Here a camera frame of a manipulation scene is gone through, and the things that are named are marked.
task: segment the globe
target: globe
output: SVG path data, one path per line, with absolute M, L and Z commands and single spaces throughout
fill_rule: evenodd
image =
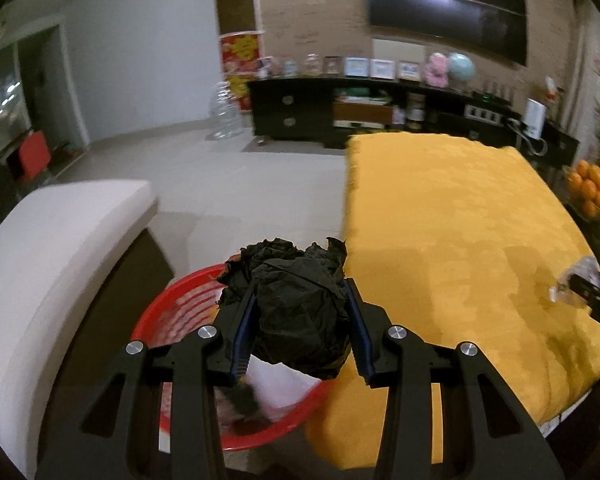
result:
M 464 54 L 449 55 L 449 77 L 456 81 L 466 83 L 475 75 L 475 65 Z

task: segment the white sofa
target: white sofa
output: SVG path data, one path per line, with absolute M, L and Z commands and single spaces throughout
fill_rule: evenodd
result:
M 0 225 L 0 446 L 26 478 L 65 353 L 156 210 L 149 183 L 100 180 L 37 190 Z

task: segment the pile of oranges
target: pile of oranges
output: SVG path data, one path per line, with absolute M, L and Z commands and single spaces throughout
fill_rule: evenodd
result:
M 569 193 L 585 218 L 600 214 L 600 167 L 581 160 L 569 176 Z

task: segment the black crumpled cloth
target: black crumpled cloth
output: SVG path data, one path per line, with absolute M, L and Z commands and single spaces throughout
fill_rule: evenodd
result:
M 276 238 L 247 246 L 225 263 L 218 282 L 227 287 L 218 302 L 237 306 L 253 280 L 260 333 L 253 355 L 284 363 L 318 379 L 334 379 L 351 350 L 342 267 L 344 242 L 327 238 L 298 250 Z

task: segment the pink teddy bear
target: pink teddy bear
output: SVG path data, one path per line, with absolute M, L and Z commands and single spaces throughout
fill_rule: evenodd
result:
M 449 60 L 439 52 L 431 54 L 429 62 L 424 67 L 424 79 L 430 86 L 446 88 L 449 86 L 448 72 Z

